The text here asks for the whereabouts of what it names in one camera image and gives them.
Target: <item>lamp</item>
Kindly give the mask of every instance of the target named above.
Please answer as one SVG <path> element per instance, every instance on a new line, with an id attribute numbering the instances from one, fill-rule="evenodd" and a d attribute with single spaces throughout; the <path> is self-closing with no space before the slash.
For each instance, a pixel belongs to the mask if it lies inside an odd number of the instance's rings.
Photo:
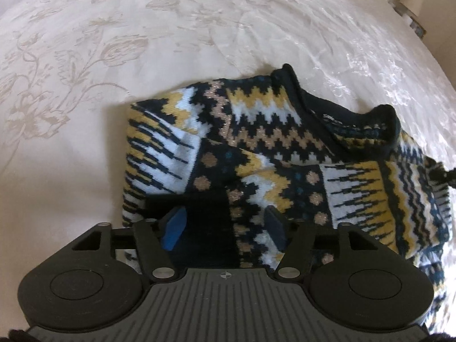
<path id="1" fill-rule="evenodd" d="M 420 14 L 421 6 L 424 0 L 400 0 L 407 9 L 409 9 L 415 16 Z"/>

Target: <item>knit sweater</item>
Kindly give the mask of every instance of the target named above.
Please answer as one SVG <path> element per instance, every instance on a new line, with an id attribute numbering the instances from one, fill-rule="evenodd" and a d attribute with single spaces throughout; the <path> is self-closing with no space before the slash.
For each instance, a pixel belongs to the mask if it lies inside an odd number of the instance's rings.
<path id="1" fill-rule="evenodd" d="M 275 269 L 283 249 L 264 228 L 268 205 L 293 221 L 349 222 L 428 275 L 432 331 L 445 298 L 448 184 L 431 178 L 443 166 L 402 130 L 392 106 L 353 113 L 302 90 L 285 64 L 133 104 L 127 138 L 125 225 L 184 201 L 188 224 L 170 252 L 177 267 Z M 315 253 L 314 266 L 336 255 Z"/>

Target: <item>white bedspread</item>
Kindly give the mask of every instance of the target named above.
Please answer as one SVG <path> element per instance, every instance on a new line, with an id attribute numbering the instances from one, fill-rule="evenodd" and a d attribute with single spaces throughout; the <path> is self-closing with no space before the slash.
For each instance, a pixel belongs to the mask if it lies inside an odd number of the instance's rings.
<path id="1" fill-rule="evenodd" d="M 394 105 L 428 155 L 456 165 L 456 92 L 384 0 L 24 0 L 6 12 L 0 332 L 26 326 L 15 292 L 31 268 L 93 224 L 120 223 L 129 103 L 286 62 L 351 110 Z M 453 295 L 454 241 L 445 256 Z"/>

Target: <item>gray ribbed plate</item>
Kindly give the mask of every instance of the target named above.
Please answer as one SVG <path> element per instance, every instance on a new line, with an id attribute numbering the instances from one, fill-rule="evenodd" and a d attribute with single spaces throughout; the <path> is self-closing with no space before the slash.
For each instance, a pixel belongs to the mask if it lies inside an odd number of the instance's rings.
<path id="1" fill-rule="evenodd" d="M 417 342 L 406 330 L 373 334 L 342 327 L 320 314 L 297 284 L 272 280 L 264 269 L 189 269 L 156 284 L 142 304 L 116 324 L 87 333 L 33 327 L 42 342 Z"/>

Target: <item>silver screw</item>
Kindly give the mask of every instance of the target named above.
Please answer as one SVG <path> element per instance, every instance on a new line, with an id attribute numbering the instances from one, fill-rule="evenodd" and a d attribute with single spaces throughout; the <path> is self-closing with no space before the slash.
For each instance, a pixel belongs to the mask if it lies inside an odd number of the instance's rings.
<path id="1" fill-rule="evenodd" d="M 169 267 L 159 267 L 152 271 L 152 275 L 157 279 L 168 279 L 174 275 L 174 270 Z"/>
<path id="2" fill-rule="evenodd" d="M 301 275 L 300 271 L 294 267 L 282 267 L 279 269 L 278 274 L 282 278 L 293 279 Z"/>

